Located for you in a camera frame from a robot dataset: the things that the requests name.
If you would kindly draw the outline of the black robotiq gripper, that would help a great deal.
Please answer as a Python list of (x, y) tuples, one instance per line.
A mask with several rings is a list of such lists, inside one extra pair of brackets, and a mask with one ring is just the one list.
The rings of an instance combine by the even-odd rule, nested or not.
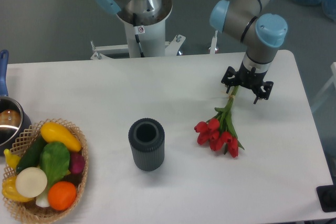
[(248, 70), (246, 67), (241, 66), (239, 71), (229, 66), (222, 77), (221, 83), (226, 87), (228, 93), (231, 87), (242, 86), (251, 89), (255, 94), (253, 104), (258, 100), (268, 100), (274, 83), (272, 81), (264, 82), (266, 72), (257, 73), (256, 70)]

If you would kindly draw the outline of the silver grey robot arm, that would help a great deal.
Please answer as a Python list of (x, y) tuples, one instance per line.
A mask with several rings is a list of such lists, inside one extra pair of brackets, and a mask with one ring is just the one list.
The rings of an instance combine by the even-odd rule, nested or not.
[[(94, 1), (124, 23), (130, 57), (167, 55), (165, 21), (172, 11), (172, 0)], [(247, 47), (240, 68), (229, 67), (222, 83), (228, 88), (250, 89), (257, 100), (270, 96), (273, 83), (264, 81), (264, 77), (288, 30), (281, 16), (262, 12), (270, 1), (221, 0), (209, 18), (217, 32), (226, 33)]]

